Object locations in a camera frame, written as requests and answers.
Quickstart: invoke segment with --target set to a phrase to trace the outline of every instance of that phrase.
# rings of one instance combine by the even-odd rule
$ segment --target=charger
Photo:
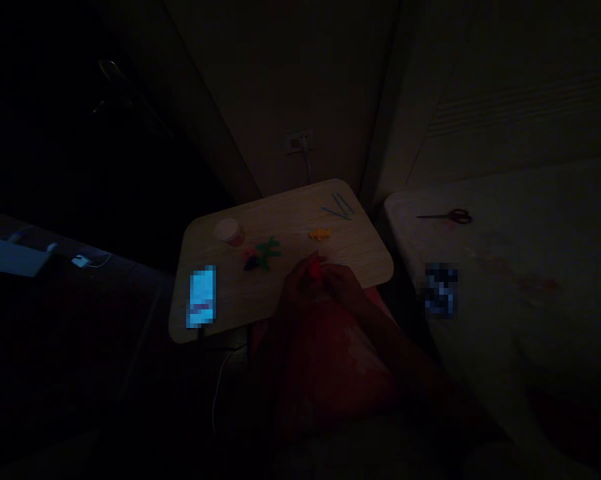
[[[84,255],[76,255],[71,259],[71,263],[77,265],[80,268],[87,268],[91,264],[91,260],[86,258]]]

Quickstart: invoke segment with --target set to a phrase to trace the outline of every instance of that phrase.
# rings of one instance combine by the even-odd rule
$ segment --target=plastic container
[[[245,231],[235,219],[223,219],[213,229],[213,236],[218,240],[228,243],[232,247],[239,247],[245,241]]]

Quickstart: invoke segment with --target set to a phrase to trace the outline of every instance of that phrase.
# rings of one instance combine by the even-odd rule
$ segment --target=power outlet
[[[314,149],[314,130],[294,130],[285,134],[285,151],[287,155],[302,151],[302,139],[305,138],[309,150]]]

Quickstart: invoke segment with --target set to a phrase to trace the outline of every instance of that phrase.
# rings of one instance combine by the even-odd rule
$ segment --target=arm
[[[285,278],[280,300],[265,336],[251,362],[245,385],[239,390],[234,405],[233,431],[229,439],[248,462],[271,453],[273,439],[273,415],[281,380],[286,367],[286,353],[307,307],[312,304],[320,286],[306,282],[310,263],[318,258],[318,252],[301,260]]]
[[[324,265],[330,295],[356,317],[387,368],[394,374],[401,396],[421,427],[450,455],[464,457],[506,434],[467,391],[410,341],[365,295],[349,267]]]

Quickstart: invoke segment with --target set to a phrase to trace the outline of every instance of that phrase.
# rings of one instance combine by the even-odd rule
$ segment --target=hand
[[[327,292],[352,315],[363,313],[372,304],[349,267],[323,265],[322,275]]]
[[[312,304],[316,293],[322,288],[319,282],[309,282],[306,276],[307,269],[315,258],[321,262],[327,259],[327,257],[319,257],[318,252],[315,251],[309,257],[298,262],[287,275],[278,302],[277,310],[279,312],[293,313]]]

